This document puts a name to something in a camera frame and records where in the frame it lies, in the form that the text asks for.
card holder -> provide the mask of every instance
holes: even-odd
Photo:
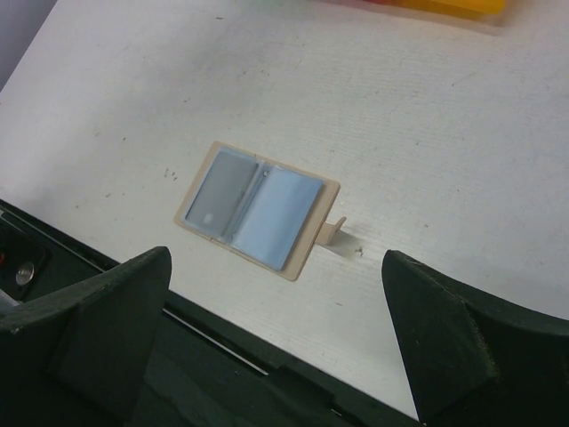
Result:
[[[339,191],[337,181],[216,141],[174,222],[296,280],[313,245],[329,246],[346,221],[325,222]]]
[[[323,184],[316,177],[222,147],[183,221],[280,271]]]

dark green machine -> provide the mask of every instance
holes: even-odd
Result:
[[[566,426],[569,322],[388,252],[420,421],[0,202],[2,426]]]

yellow object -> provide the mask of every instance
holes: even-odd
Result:
[[[379,4],[389,3],[381,0],[373,1]],[[500,13],[506,6],[506,0],[401,0],[394,2],[396,3],[412,9],[468,18],[472,17],[470,16],[472,13]]]
[[[470,9],[481,13],[500,13],[506,6],[506,0],[433,0],[436,3]]]

metal screw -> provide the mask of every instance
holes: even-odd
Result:
[[[24,262],[18,268],[18,272],[16,273],[16,283],[20,286],[27,285],[32,278],[34,278],[34,264],[31,262]]]

table surface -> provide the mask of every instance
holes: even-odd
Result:
[[[387,249],[569,318],[569,2],[510,3],[59,0],[0,93],[0,198],[119,261],[167,245],[173,291],[416,416]],[[215,140],[341,182],[297,282],[174,225]]]

